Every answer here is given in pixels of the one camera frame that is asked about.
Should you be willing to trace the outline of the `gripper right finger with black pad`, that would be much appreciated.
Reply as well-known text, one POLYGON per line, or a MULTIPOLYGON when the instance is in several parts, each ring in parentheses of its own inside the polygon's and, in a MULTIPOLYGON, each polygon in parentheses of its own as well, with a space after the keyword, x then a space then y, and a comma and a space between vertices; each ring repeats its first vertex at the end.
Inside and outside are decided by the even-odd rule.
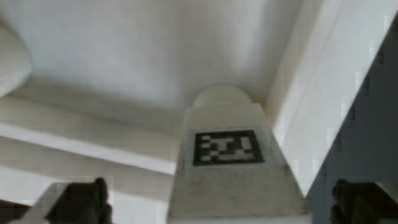
POLYGON ((332 198, 330 224, 398 224, 398 199, 376 182, 339 179, 332 198))

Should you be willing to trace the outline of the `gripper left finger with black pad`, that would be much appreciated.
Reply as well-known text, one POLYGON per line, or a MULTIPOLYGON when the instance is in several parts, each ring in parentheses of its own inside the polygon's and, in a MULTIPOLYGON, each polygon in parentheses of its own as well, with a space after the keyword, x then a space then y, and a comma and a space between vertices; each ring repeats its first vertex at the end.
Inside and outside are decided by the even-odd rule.
POLYGON ((53 183, 16 224, 113 224, 105 179, 53 183))

